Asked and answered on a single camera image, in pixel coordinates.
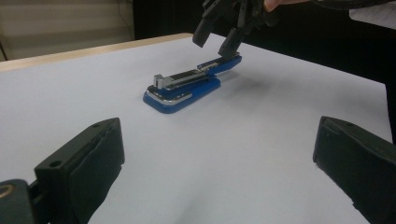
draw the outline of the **human hand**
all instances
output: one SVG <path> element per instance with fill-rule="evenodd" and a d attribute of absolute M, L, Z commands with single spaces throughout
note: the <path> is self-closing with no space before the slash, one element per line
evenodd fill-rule
<path fill-rule="evenodd" d="M 279 5 L 307 2 L 308 0 L 263 0 L 264 8 L 267 12 L 274 10 Z"/>

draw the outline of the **black cable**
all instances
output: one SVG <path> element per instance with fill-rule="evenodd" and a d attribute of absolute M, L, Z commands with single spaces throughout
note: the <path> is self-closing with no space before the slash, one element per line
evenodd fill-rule
<path fill-rule="evenodd" d="M 6 55 L 6 52 L 4 51 L 4 48 L 3 48 L 3 45 L 1 44 L 1 42 L 0 42 L 0 51 L 1 51 L 1 53 L 3 54 L 4 59 L 5 59 L 6 61 L 8 61 L 8 57 L 7 57 L 7 55 Z"/>
<path fill-rule="evenodd" d="M 124 24 L 126 25 L 126 27 L 129 30 L 129 36 L 131 37 L 131 40 L 134 40 L 134 35 L 133 35 L 133 31 L 132 31 L 131 27 L 129 27 L 128 23 L 126 22 L 126 20 L 121 15 L 120 0 L 118 0 L 117 2 L 119 3 L 119 15 L 120 15 L 122 21 L 124 22 Z"/>

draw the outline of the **white table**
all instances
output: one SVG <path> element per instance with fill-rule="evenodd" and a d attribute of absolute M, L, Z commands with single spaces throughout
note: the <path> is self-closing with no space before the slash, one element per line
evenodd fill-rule
<path fill-rule="evenodd" d="M 367 223 L 312 154 L 321 116 L 391 141 L 385 85 L 243 44 L 243 61 L 198 102 L 172 115 L 143 103 L 154 75 L 217 58 L 223 39 L 6 67 L 0 180 L 32 182 L 49 154 L 118 117 L 126 163 L 91 223 Z"/>

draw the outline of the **robotic hand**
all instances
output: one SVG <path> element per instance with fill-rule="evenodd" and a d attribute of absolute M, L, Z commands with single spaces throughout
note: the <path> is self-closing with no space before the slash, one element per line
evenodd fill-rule
<path fill-rule="evenodd" d="M 205 12 L 198 25 L 192 41 L 202 47 L 213 31 L 214 23 L 219 17 L 229 22 L 237 20 L 234 27 L 219 49 L 219 55 L 225 59 L 235 56 L 245 35 L 249 35 L 253 27 L 261 29 L 264 24 L 275 26 L 278 22 L 274 12 L 266 12 L 262 0 L 205 0 Z"/>

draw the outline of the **stapler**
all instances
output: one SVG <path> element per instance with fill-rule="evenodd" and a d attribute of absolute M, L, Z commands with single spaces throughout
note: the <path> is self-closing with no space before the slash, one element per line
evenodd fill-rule
<path fill-rule="evenodd" d="M 172 114 L 190 105 L 220 86 L 217 74 L 232 69 L 242 61 L 236 53 L 231 59 L 218 58 L 170 77 L 154 76 L 143 101 L 164 114 Z"/>
<path fill-rule="evenodd" d="M 220 81 L 216 74 L 241 62 L 242 57 L 237 50 L 244 36 L 254 27 L 277 24 L 277 16 L 264 10 L 262 0 L 205 0 L 204 8 L 203 19 L 192 38 L 192 42 L 198 46 L 205 44 L 219 17 L 224 17 L 229 22 L 237 19 L 237 26 L 222 44 L 219 50 L 221 58 L 200 64 L 197 69 L 188 72 L 170 77 L 154 77 L 154 83 L 147 88 L 143 100 L 164 114 L 175 113 L 218 88 Z"/>

